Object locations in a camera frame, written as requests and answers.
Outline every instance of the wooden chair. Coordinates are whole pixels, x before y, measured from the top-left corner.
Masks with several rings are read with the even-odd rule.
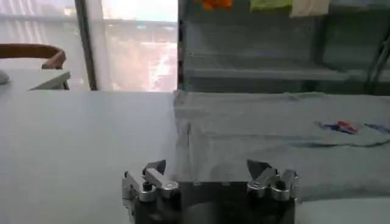
[[[0,58],[47,58],[42,69],[62,69],[66,60],[62,49],[43,44],[0,44]],[[68,83],[63,87],[69,89]]]

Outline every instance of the orange object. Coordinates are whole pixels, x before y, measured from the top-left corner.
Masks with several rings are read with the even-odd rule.
[[[233,0],[202,0],[202,7],[203,9],[229,9],[233,5]]]

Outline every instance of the fabric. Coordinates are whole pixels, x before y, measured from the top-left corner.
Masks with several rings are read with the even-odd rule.
[[[290,17],[326,15],[330,0],[293,0]]]
[[[295,169],[304,200],[389,195],[389,111],[374,96],[179,92],[177,178],[248,181],[252,159]]]

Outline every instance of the white table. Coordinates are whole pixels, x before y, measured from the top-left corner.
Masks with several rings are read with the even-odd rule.
[[[170,93],[38,90],[0,107],[3,224],[128,224],[123,172],[174,160]]]
[[[0,100],[33,89],[58,88],[71,76],[67,70],[55,69],[2,69],[10,77],[5,85],[0,85]]]

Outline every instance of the screw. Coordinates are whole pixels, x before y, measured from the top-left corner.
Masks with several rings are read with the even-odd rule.
[[[168,182],[165,184],[165,188],[168,188],[168,189],[173,189],[173,188],[176,188],[177,187],[177,183],[176,182]]]

